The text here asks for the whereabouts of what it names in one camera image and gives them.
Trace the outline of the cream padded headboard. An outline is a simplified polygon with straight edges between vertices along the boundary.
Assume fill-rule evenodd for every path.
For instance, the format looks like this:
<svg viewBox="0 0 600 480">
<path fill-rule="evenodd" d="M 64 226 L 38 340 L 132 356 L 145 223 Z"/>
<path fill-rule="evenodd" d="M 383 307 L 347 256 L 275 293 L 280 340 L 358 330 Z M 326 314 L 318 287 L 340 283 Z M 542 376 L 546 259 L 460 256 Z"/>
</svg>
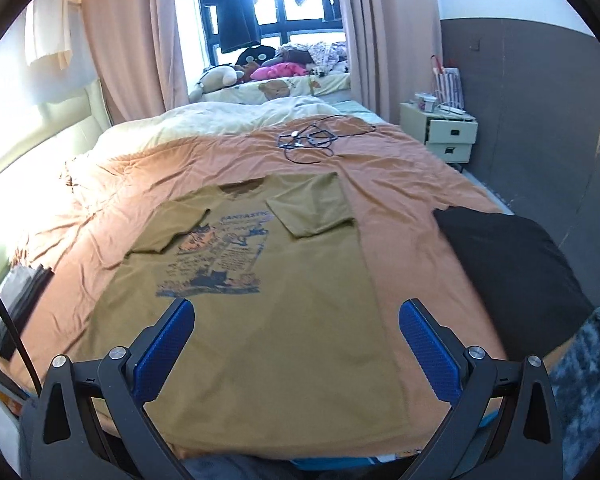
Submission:
<svg viewBox="0 0 600 480">
<path fill-rule="evenodd" d="M 0 116 L 0 174 L 58 134 L 69 133 L 68 148 L 84 153 L 110 126 L 99 79 L 70 91 L 61 101 L 6 110 Z"/>
</svg>

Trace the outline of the pink curtain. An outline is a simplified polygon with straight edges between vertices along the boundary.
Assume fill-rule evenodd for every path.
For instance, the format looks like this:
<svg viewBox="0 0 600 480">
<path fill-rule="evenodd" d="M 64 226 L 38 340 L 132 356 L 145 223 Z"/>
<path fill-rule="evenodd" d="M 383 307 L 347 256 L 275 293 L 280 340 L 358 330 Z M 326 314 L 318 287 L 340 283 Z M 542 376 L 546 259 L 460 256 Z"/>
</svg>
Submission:
<svg viewBox="0 0 600 480">
<path fill-rule="evenodd" d="M 438 0 L 340 0 L 353 99 L 387 122 L 400 104 L 434 88 L 442 57 Z"/>
<path fill-rule="evenodd" d="M 81 6 L 113 122 L 188 103 L 175 0 L 82 0 Z"/>
</svg>

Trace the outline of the dark blue shaggy rug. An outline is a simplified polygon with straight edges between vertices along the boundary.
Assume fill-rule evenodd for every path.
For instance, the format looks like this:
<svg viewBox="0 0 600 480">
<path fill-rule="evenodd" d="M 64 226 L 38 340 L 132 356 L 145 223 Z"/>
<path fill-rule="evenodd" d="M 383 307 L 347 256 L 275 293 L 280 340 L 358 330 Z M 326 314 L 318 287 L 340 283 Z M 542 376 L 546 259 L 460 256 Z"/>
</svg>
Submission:
<svg viewBox="0 0 600 480">
<path fill-rule="evenodd" d="M 600 445 L 600 307 L 550 370 L 550 384 L 562 425 L 562 476 L 573 479 Z"/>
</svg>

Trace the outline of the white plush toy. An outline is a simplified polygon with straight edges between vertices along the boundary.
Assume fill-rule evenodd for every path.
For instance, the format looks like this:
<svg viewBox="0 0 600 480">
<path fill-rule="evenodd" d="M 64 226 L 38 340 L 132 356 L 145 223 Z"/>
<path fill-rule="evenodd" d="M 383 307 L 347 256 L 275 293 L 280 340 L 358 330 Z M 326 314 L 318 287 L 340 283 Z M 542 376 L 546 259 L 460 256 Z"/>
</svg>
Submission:
<svg viewBox="0 0 600 480">
<path fill-rule="evenodd" d="M 189 102 L 195 103 L 201 100 L 206 93 L 212 93 L 224 88 L 233 87 L 242 79 L 244 72 L 236 70 L 231 65 L 221 65 L 209 68 L 189 92 Z"/>
</svg>

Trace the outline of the black round plush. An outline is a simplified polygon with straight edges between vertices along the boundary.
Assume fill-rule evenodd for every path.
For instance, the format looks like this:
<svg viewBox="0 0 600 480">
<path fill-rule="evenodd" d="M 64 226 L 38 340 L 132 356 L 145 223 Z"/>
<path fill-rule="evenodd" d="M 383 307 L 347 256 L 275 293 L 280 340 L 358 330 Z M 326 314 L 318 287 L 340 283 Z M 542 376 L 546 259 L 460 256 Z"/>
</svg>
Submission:
<svg viewBox="0 0 600 480">
<path fill-rule="evenodd" d="M 256 63 L 261 66 L 264 62 L 275 58 L 276 49 L 265 44 L 257 44 L 242 51 L 238 56 L 237 65 L 246 66 Z"/>
</svg>

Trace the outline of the dark hanging coat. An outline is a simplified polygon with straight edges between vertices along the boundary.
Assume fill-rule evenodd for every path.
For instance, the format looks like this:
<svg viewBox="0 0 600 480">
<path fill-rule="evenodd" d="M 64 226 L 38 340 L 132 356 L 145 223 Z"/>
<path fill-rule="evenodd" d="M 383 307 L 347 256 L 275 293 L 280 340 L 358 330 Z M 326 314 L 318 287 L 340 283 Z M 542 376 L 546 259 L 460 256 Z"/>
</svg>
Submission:
<svg viewBox="0 0 600 480">
<path fill-rule="evenodd" d="M 219 46 L 222 53 L 260 44 L 261 31 L 256 5 L 258 0 L 202 0 L 216 7 Z"/>
</svg>

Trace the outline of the orange bed duvet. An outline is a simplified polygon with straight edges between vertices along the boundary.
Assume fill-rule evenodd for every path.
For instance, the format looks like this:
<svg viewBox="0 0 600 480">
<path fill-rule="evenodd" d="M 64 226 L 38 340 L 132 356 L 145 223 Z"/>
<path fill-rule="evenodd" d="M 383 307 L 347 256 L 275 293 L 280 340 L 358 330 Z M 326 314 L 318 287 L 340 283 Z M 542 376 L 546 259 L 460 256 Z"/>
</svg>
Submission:
<svg viewBox="0 0 600 480">
<path fill-rule="evenodd" d="M 329 119 L 335 151 L 288 155 L 277 144 L 282 126 L 244 136 L 193 136 L 120 157 L 89 152 L 53 180 L 52 204 L 20 256 L 54 275 L 22 339 L 40 373 L 54 356 L 73 359 L 100 296 L 157 208 L 207 186 L 234 186 L 271 174 L 336 174 L 352 209 L 364 261 L 407 414 L 399 437 L 340 453 L 364 456 L 419 452 L 446 410 L 403 340 L 398 312 L 422 300 L 465 344 L 502 358 L 488 312 L 434 211 L 449 206 L 494 211 L 486 193 L 395 126 L 370 127 L 356 118 Z"/>
</svg>

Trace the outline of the black folded clothes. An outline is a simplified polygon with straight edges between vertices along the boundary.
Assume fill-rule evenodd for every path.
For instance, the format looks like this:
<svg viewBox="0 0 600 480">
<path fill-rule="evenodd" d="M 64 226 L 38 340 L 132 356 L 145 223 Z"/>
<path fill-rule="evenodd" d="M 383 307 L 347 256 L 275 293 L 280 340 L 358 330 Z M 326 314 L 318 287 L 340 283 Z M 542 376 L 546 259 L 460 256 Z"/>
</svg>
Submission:
<svg viewBox="0 0 600 480">
<path fill-rule="evenodd" d="M 546 356 L 594 311 L 570 264 L 536 222 L 464 207 L 434 211 L 506 356 Z"/>
</svg>

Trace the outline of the left pink curtain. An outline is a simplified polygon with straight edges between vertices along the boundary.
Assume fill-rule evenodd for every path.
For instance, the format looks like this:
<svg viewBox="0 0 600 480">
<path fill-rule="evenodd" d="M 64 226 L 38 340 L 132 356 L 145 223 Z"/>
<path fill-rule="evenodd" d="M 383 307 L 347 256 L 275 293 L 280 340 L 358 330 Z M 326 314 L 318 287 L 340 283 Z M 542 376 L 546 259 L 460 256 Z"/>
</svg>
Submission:
<svg viewBox="0 0 600 480">
<path fill-rule="evenodd" d="M 82 0 L 81 6 L 113 122 L 188 103 L 175 0 Z"/>
</svg>

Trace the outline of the cream yellow blanket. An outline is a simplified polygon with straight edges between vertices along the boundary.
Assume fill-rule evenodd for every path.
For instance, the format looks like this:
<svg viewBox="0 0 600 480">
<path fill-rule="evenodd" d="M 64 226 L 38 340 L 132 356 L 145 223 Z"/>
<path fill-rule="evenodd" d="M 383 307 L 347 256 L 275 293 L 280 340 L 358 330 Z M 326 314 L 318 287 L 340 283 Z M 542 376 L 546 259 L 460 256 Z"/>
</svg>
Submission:
<svg viewBox="0 0 600 480">
<path fill-rule="evenodd" d="M 288 96 L 264 104 L 200 102 L 156 117 L 117 124 L 98 138 L 92 151 L 113 158 L 191 136 L 243 134 L 296 119 L 338 113 L 336 107 L 314 96 Z"/>
</svg>

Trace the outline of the olive graphic t-shirt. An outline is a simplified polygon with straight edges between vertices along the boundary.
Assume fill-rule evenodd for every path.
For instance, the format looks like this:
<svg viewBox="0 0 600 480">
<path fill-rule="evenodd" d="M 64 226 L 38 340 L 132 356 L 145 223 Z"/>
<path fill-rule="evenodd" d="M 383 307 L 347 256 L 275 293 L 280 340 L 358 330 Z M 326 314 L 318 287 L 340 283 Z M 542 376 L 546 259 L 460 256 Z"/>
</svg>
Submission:
<svg viewBox="0 0 600 480">
<path fill-rule="evenodd" d="M 298 457 L 404 433 L 396 364 L 336 174 L 271 174 L 162 203 L 76 357 L 129 344 L 178 297 L 194 305 L 195 329 L 147 408 L 169 443 Z"/>
</svg>

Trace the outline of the striped gift bag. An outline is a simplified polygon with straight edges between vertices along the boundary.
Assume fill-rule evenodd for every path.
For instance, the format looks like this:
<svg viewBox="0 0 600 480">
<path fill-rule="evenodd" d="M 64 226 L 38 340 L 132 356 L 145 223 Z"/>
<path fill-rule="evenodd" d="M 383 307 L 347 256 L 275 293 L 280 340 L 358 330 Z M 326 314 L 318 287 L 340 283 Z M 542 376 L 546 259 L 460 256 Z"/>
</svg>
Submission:
<svg viewBox="0 0 600 480">
<path fill-rule="evenodd" d="M 464 110 L 465 102 L 460 70 L 455 67 L 443 66 L 437 55 L 431 57 L 431 63 L 439 103 Z"/>
</svg>

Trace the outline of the right pink curtain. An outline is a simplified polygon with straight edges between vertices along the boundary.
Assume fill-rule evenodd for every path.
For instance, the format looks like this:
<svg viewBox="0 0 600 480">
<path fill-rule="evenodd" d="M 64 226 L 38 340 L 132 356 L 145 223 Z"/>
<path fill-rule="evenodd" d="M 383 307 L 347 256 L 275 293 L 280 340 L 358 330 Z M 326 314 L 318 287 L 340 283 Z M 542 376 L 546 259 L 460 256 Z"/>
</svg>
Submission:
<svg viewBox="0 0 600 480">
<path fill-rule="evenodd" d="M 353 99 L 387 122 L 400 104 L 434 88 L 442 57 L 438 0 L 340 0 Z"/>
</svg>

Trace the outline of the pink plush cloth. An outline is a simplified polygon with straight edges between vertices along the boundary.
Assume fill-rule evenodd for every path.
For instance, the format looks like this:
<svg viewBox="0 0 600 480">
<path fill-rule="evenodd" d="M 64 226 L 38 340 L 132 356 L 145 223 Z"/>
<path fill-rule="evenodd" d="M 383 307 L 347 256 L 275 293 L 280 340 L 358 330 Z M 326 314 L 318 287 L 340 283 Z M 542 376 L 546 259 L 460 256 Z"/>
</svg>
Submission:
<svg viewBox="0 0 600 480">
<path fill-rule="evenodd" d="M 257 68 L 251 73 L 251 79 L 264 81 L 284 77 L 306 76 L 308 73 L 309 71 L 301 64 L 283 62 Z"/>
</svg>

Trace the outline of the cream bedside drawer cabinet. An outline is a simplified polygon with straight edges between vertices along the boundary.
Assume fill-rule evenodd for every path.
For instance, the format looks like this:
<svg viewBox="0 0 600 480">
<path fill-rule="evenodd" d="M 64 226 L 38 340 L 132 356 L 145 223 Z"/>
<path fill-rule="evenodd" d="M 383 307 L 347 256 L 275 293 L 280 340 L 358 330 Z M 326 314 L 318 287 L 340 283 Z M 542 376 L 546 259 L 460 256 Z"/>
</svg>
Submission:
<svg viewBox="0 0 600 480">
<path fill-rule="evenodd" d="M 411 102 L 400 104 L 400 127 L 448 164 L 468 164 L 478 134 L 477 119 L 471 115 L 424 112 Z"/>
</svg>

